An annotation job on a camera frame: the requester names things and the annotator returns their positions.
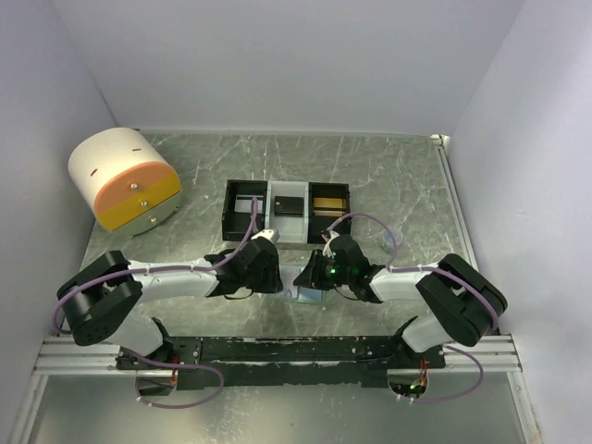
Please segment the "green card holder wallet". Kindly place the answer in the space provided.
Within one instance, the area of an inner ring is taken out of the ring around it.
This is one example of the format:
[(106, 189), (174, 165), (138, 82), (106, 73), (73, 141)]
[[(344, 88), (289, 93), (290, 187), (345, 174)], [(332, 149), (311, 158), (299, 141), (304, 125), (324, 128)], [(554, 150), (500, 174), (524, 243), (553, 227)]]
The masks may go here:
[(282, 265), (279, 268), (279, 274), (283, 289), (275, 293), (275, 296), (287, 302), (299, 303), (321, 303), (326, 299), (326, 293), (323, 290), (298, 287), (293, 284), (294, 279), (303, 271), (302, 266)]

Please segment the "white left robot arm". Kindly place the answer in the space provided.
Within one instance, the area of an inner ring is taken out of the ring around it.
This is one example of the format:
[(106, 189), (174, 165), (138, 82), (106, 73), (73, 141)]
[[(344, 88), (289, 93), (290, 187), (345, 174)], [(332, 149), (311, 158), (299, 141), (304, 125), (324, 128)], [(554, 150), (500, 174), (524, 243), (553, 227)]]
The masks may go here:
[(173, 356), (165, 329), (135, 306), (185, 296), (230, 296), (238, 290), (281, 291), (274, 235), (264, 230), (234, 252), (185, 263), (149, 264), (128, 261), (120, 251), (104, 253), (59, 288), (57, 309), (77, 345), (109, 341), (137, 352), (150, 368), (163, 368)]

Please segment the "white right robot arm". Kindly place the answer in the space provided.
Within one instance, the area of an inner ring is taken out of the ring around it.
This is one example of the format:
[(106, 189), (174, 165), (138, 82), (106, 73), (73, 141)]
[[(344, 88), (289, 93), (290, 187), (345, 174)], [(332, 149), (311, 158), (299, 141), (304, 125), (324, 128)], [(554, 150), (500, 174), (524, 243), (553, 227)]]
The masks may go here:
[(394, 361), (406, 368), (436, 346), (475, 346), (498, 328), (508, 308), (505, 296), (458, 254), (449, 253), (434, 265), (376, 265), (350, 235), (338, 235), (314, 250), (293, 285), (314, 290), (346, 286), (357, 300), (369, 303), (423, 300), (429, 313), (405, 324), (392, 346)]

